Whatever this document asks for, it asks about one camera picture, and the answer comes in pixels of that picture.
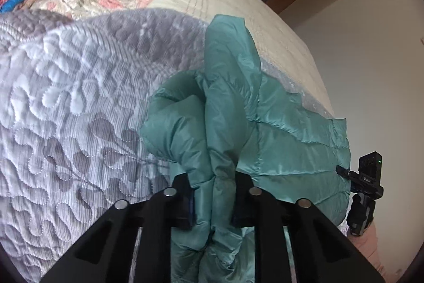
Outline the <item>pink padded sleeve forearm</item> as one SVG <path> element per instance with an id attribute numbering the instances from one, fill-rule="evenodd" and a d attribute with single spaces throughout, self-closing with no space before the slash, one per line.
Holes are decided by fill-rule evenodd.
<path id="1" fill-rule="evenodd" d="M 343 222 L 338 229 L 353 243 L 353 245 L 362 253 L 363 256 L 372 264 L 372 266 L 384 276 L 386 270 L 382 265 L 378 252 L 377 229 L 372 222 L 361 236 L 352 235 L 348 230 L 347 222 Z"/>

